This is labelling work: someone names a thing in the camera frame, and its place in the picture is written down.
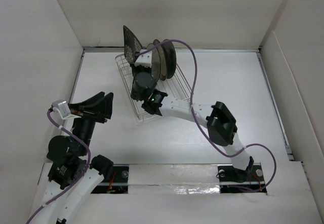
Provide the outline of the cream plate with tree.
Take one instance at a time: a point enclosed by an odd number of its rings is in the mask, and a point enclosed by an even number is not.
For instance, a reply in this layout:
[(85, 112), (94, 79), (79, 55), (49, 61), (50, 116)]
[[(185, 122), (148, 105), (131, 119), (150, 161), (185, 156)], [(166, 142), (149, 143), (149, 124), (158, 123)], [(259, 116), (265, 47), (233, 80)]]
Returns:
[(156, 81), (158, 81), (162, 79), (161, 61), (160, 61), (158, 48), (153, 49), (151, 52), (152, 52), (151, 75)]

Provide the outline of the brown rimmed cream plate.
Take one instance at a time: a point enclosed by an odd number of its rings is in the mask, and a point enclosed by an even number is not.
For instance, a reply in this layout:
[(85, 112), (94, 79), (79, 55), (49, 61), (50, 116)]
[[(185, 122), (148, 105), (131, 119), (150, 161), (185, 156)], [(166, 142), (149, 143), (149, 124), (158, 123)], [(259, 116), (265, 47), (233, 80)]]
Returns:
[(161, 81), (165, 81), (167, 78), (167, 65), (165, 60), (165, 55), (163, 48), (161, 46), (157, 47), (159, 51), (160, 61), (161, 61)]

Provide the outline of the black square floral plate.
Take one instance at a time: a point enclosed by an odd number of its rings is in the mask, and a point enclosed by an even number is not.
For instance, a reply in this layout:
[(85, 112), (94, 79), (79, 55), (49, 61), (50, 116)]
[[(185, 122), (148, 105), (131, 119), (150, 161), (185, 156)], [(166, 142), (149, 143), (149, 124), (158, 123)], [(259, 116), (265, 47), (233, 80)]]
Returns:
[(125, 59), (129, 64), (134, 64), (137, 59), (136, 54), (140, 53), (143, 46), (134, 33), (125, 25), (123, 26), (123, 34)]

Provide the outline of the grey reindeer plate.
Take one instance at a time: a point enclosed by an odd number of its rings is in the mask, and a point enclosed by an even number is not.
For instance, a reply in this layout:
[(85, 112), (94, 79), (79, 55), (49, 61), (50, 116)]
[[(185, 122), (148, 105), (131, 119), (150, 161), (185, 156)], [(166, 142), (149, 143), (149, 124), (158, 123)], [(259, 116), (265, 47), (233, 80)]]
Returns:
[(166, 65), (167, 65), (167, 79), (171, 79), (176, 71), (177, 57), (176, 50), (172, 42), (168, 39), (164, 40), (162, 48), (164, 50)]

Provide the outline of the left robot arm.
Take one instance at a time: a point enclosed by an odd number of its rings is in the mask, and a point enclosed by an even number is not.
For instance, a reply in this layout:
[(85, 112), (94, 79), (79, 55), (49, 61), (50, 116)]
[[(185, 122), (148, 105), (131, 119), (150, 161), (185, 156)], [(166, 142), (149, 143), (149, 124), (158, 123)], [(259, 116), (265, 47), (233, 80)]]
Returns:
[(99, 92), (79, 103), (57, 100), (47, 111), (49, 121), (63, 135), (48, 144), (52, 162), (42, 205), (27, 223), (70, 223), (92, 190), (112, 178), (113, 162), (105, 156), (91, 156), (89, 149), (96, 123), (111, 119), (113, 93)]

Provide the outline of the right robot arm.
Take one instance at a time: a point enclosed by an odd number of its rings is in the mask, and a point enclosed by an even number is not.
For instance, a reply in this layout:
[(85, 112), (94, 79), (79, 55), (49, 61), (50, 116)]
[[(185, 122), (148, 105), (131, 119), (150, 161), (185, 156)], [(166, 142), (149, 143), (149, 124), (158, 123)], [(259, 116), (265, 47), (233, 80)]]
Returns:
[(225, 150), (231, 159), (235, 177), (245, 180), (252, 175), (254, 160), (237, 134), (236, 119), (222, 102), (214, 105), (191, 104), (177, 99), (156, 88), (157, 81), (149, 67), (131, 65), (133, 82), (131, 98), (141, 101), (141, 107), (151, 115), (175, 117), (197, 123), (208, 131), (208, 139), (214, 146)]

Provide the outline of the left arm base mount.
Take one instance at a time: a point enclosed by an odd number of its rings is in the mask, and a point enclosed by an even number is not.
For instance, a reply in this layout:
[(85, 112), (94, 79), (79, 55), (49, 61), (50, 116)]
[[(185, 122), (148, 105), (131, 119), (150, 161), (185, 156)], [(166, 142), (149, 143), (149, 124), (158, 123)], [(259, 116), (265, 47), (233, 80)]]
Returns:
[(114, 165), (113, 173), (93, 190), (92, 194), (127, 194), (129, 165)]

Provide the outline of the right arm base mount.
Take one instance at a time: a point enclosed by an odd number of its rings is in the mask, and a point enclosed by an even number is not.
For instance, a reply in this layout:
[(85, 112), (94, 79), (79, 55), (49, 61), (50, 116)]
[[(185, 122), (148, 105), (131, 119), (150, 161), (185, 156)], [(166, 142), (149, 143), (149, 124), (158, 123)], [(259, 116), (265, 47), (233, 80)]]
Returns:
[(231, 164), (218, 165), (217, 171), (221, 194), (267, 193), (260, 163), (254, 163), (247, 171), (236, 169)]

